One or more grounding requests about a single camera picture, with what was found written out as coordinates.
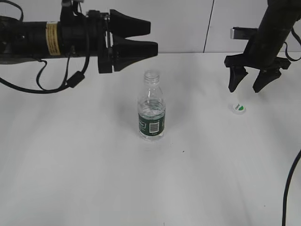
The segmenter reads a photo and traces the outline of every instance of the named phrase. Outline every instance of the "water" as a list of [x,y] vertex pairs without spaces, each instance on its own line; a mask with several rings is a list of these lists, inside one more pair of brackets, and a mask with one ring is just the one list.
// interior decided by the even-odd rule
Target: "water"
[[[158,120],[165,116],[166,106],[162,99],[146,99],[138,103],[138,113],[146,120]],[[140,132],[141,136],[149,141],[163,137],[164,132],[157,136],[147,136]]]

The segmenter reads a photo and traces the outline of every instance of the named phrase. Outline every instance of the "green bottle label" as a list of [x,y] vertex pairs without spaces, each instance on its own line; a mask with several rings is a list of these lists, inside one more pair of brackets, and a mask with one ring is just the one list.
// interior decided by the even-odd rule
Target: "green bottle label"
[[164,131],[165,114],[156,120],[148,120],[139,115],[139,130],[150,137],[157,136]]

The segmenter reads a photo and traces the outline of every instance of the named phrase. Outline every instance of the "barcode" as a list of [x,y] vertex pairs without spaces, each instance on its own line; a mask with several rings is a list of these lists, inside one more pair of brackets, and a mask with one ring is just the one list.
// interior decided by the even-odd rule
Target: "barcode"
[[150,123],[150,133],[157,133],[159,132],[159,123]]

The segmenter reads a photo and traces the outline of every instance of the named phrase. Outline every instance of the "metal bracket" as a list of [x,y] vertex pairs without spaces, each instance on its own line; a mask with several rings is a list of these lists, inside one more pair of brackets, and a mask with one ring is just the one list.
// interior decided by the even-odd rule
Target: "metal bracket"
[[258,32],[257,28],[233,27],[231,29],[231,39],[249,40]]

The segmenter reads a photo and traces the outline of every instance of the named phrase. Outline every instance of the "yellow label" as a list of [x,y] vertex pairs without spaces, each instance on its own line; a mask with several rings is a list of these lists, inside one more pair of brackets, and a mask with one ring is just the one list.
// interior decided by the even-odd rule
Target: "yellow label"
[[57,39],[57,23],[47,23],[46,25],[46,40],[49,54],[59,56],[61,54]]

